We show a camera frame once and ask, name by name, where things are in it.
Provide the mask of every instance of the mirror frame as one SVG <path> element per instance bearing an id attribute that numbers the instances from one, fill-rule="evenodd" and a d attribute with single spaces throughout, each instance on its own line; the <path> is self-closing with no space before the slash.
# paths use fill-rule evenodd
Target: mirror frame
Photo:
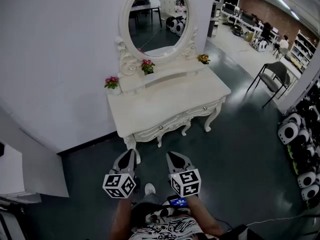
<path id="1" fill-rule="evenodd" d="M 142 60 L 152 60 L 155 64 L 165 63 L 175 59 L 177 56 L 185 56 L 186 59 L 195 57 L 196 47 L 194 37 L 195 31 L 195 13 L 194 5 L 191 0 L 184 0 L 187 4 L 188 18 L 184 32 L 174 48 L 167 54 L 161 56 L 149 56 L 140 52 L 132 42 L 129 32 L 129 14 L 135 0 L 127 0 L 119 15 L 120 35 L 116 38 L 117 48 L 120 51 L 120 72 L 124 75 L 133 75 L 136 68 L 141 65 Z"/>

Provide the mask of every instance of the white vanity table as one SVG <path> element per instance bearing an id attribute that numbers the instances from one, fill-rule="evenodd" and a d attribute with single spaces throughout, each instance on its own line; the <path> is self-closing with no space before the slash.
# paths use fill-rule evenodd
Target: white vanity table
<path id="1" fill-rule="evenodd" d="M 162 136 L 181 126 L 185 136 L 194 117 L 209 116 L 204 125 L 209 132 L 210 123 L 231 93 L 207 65 L 197 60 L 192 1 L 185 1 L 189 17 L 184 33 L 161 56 L 151 57 L 147 54 L 154 54 L 152 51 L 147 54 L 138 51 L 131 40 L 128 19 L 134 0 L 128 0 L 119 17 L 121 37 L 117 37 L 116 43 L 120 51 L 118 78 L 122 92 L 107 98 L 117 133 L 128 149 L 136 149 L 136 142 L 155 138 L 161 147 Z M 142 60 L 155 63 L 153 74 L 144 75 Z"/>

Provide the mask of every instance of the oval mirror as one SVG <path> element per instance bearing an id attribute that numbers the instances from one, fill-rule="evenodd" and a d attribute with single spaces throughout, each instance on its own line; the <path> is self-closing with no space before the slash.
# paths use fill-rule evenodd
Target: oval mirror
<path id="1" fill-rule="evenodd" d="M 129 13 L 129 33 L 134 46 L 150 57 L 171 52 L 188 26 L 185 0 L 134 0 Z"/>

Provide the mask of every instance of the phone screen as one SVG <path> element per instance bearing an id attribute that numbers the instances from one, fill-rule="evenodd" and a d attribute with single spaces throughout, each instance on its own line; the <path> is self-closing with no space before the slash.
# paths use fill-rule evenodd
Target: phone screen
<path id="1" fill-rule="evenodd" d="M 180 206 L 180 207 L 186 207 L 188 206 L 187 201 L 183 197 L 175 198 L 172 200 L 169 200 L 170 204 L 172 206 Z"/>

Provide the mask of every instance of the dark green floor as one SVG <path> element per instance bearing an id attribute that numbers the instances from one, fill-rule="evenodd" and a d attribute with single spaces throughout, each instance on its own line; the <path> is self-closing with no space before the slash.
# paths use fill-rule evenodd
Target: dark green floor
<path id="1" fill-rule="evenodd" d="M 206 44 L 210 68 L 231 89 L 220 115 L 204 131 L 206 118 L 194 118 L 185 137 L 180 129 L 157 142 L 138 143 L 142 162 L 136 174 L 141 183 L 152 182 L 165 200 L 174 191 L 167 183 L 165 154 L 188 156 L 199 169 L 199 195 L 209 212 L 233 226 L 291 217 L 302 209 L 299 187 L 277 137 L 281 114 L 261 87 L 246 90 L 253 80 L 248 73 L 211 43 Z M 105 174 L 126 150 L 119 137 L 63 157 L 70 198 L 42 196 L 29 205 L 30 229 L 39 240 L 105 240 L 118 201 L 102 189 Z M 271 221 L 250 228 L 266 240 L 293 239 L 299 221 Z"/>
<path id="2" fill-rule="evenodd" d="M 162 14 L 161 17 L 166 19 L 168 16 Z M 139 24 L 136 28 L 135 19 L 129 19 L 129 32 L 134 46 L 139 49 L 143 47 L 141 49 L 143 52 L 174 46 L 180 39 L 179 36 L 167 29 L 165 21 L 162 21 L 161 29 L 157 11 L 153 12 L 153 22 L 151 22 L 150 14 L 145 16 L 142 12 L 138 20 Z"/>

